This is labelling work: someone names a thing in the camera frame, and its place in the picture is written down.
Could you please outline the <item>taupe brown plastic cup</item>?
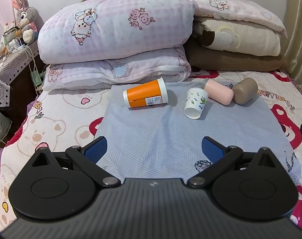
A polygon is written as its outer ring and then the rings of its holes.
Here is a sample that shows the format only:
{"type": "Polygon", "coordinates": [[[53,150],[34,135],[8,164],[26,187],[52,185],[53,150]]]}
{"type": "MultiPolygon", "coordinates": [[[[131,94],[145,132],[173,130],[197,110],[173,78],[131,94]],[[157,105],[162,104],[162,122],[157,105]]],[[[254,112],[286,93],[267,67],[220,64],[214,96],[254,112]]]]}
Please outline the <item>taupe brown plastic cup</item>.
{"type": "Polygon", "coordinates": [[[245,78],[232,88],[234,97],[233,101],[238,105],[246,104],[252,99],[258,91],[258,85],[252,78],[245,78]]]}

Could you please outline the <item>white floral paper cup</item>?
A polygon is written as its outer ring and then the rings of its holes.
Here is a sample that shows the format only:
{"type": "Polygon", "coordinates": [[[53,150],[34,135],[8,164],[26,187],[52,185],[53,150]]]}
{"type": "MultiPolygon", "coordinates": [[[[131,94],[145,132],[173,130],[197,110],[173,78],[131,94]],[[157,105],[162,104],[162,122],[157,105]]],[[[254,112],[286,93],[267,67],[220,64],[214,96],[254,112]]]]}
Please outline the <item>white floral paper cup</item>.
{"type": "Polygon", "coordinates": [[[184,114],[191,119],[198,119],[208,100],[208,93],[198,87],[190,88],[187,91],[184,114]]]}

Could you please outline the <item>pink plastic cup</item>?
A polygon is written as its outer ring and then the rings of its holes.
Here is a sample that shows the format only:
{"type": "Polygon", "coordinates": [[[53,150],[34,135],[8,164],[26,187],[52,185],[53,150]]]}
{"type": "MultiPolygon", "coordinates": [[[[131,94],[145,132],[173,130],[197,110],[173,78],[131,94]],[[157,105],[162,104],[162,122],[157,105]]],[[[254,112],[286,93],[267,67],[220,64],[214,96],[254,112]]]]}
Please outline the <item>pink plastic cup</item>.
{"type": "Polygon", "coordinates": [[[229,105],[234,97],[232,89],[212,79],[206,79],[204,90],[211,99],[225,106],[229,105]]]}

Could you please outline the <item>orange white paper cup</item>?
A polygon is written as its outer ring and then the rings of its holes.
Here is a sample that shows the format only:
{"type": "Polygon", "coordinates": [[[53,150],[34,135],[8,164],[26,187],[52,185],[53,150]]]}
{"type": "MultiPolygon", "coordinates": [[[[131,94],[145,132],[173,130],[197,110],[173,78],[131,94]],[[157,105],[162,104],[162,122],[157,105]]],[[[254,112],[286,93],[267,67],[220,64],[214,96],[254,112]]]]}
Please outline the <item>orange white paper cup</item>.
{"type": "Polygon", "coordinates": [[[163,78],[129,88],[123,92],[123,98],[129,108],[168,103],[168,94],[163,78]]]}

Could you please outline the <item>light blue patterned cloth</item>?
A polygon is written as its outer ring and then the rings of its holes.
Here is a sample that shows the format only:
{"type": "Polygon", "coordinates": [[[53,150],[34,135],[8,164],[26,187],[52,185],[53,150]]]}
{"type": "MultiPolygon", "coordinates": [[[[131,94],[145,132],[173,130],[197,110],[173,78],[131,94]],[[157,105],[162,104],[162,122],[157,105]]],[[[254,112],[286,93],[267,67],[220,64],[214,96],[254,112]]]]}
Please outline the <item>light blue patterned cloth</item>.
{"type": "Polygon", "coordinates": [[[184,114],[187,90],[196,86],[195,82],[169,83],[167,104],[135,109],[124,102],[125,85],[112,87],[96,133],[106,138],[107,150],[96,158],[96,164],[120,180],[187,180],[211,164],[202,151],[202,140],[209,136],[223,146],[235,145],[246,152],[270,148],[293,182],[299,182],[300,162],[260,96],[243,106],[209,100],[201,117],[190,119],[184,114]]]}

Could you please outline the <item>brown folded blanket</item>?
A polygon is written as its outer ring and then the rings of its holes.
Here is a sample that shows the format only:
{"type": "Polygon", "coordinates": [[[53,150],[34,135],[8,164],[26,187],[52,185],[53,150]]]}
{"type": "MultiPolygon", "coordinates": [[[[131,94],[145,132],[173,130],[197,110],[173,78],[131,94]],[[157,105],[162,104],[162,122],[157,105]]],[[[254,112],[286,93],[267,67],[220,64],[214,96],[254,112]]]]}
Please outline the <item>brown folded blanket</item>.
{"type": "Polygon", "coordinates": [[[287,60],[282,55],[258,57],[207,49],[193,42],[183,47],[191,67],[202,70],[271,72],[287,67],[287,60]]]}

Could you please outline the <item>nightstand with patterned cloth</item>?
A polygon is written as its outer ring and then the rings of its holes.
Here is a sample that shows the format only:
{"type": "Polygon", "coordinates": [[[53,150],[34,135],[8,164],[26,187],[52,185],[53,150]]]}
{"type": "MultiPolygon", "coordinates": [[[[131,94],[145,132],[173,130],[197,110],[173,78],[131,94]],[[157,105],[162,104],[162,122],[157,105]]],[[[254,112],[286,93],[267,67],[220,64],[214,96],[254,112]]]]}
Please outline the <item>nightstand with patterned cloth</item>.
{"type": "Polygon", "coordinates": [[[36,98],[31,71],[43,66],[36,41],[0,60],[0,112],[15,126],[23,122],[27,105],[36,98]]]}

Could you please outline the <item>pink checked folded quilt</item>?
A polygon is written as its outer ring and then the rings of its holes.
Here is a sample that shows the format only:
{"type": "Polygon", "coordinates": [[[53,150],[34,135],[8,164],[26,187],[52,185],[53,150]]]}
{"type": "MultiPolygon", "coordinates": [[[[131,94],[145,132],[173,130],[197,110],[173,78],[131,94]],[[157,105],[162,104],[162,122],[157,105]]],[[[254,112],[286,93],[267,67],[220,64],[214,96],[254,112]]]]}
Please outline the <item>pink checked folded quilt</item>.
{"type": "Polygon", "coordinates": [[[194,11],[188,0],[88,0],[61,9],[38,37],[48,65],[43,89],[184,81],[194,11]]]}

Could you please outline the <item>cream folded blanket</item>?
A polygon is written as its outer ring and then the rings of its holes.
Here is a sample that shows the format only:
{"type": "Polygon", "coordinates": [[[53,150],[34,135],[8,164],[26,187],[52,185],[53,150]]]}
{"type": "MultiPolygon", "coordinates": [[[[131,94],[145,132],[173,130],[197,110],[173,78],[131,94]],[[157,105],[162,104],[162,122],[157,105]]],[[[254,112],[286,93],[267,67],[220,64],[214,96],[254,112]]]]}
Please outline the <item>cream folded blanket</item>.
{"type": "Polygon", "coordinates": [[[277,57],[281,53],[280,35],[268,27],[250,22],[200,17],[193,22],[193,37],[212,50],[258,57],[277,57]]]}

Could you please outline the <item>grey rabbit plush toy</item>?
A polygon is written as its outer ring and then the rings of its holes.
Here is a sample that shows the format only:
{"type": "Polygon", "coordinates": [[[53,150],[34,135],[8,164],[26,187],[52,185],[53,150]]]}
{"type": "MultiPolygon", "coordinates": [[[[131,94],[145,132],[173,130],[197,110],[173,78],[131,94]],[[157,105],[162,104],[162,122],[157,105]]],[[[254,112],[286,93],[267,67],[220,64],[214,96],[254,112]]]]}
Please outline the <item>grey rabbit plush toy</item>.
{"type": "Polygon", "coordinates": [[[33,43],[38,38],[36,9],[29,6],[28,0],[13,0],[12,6],[17,11],[16,27],[21,31],[24,43],[33,43]]]}

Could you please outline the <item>pink bear print pillow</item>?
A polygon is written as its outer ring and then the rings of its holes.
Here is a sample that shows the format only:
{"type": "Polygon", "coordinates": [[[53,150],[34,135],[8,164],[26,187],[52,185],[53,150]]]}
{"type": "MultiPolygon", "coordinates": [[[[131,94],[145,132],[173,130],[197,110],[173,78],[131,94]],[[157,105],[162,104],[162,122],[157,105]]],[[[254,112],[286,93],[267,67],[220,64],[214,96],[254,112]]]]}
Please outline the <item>pink bear print pillow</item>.
{"type": "Polygon", "coordinates": [[[287,31],[280,18],[250,0],[190,0],[196,4],[195,16],[218,20],[245,21],[268,27],[287,38],[287,31]]]}

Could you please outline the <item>beige striped curtain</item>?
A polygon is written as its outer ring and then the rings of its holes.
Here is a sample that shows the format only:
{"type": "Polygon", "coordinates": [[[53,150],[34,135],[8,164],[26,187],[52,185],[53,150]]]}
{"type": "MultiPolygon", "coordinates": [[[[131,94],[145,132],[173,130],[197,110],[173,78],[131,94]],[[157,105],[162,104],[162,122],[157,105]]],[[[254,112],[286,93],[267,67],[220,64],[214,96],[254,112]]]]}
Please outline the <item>beige striped curtain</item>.
{"type": "Polygon", "coordinates": [[[282,53],[288,61],[286,71],[302,92],[302,0],[287,0],[284,24],[287,39],[282,39],[282,53]]]}

